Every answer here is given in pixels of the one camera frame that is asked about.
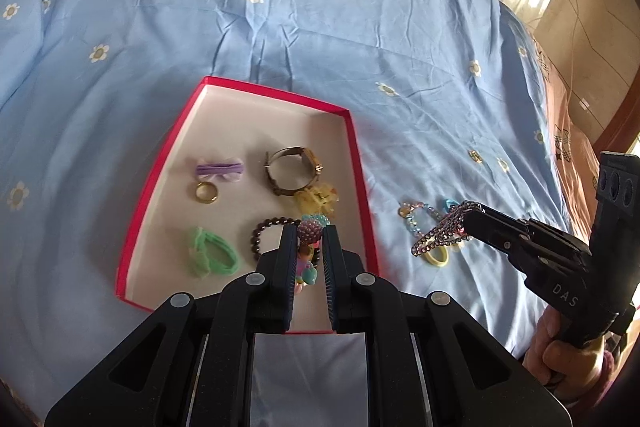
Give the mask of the right hand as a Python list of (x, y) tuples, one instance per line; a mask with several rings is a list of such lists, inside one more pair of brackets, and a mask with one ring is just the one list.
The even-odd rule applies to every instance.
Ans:
[(575, 400), (597, 384), (604, 360), (604, 338), (575, 348), (558, 339), (561, 314), (548, 307), (538, 320), (536, 331), (525, 353), (524, 367), (537, 381), (549, 386), (552, 375), (560, 375), (555, 395), (562, 400)]

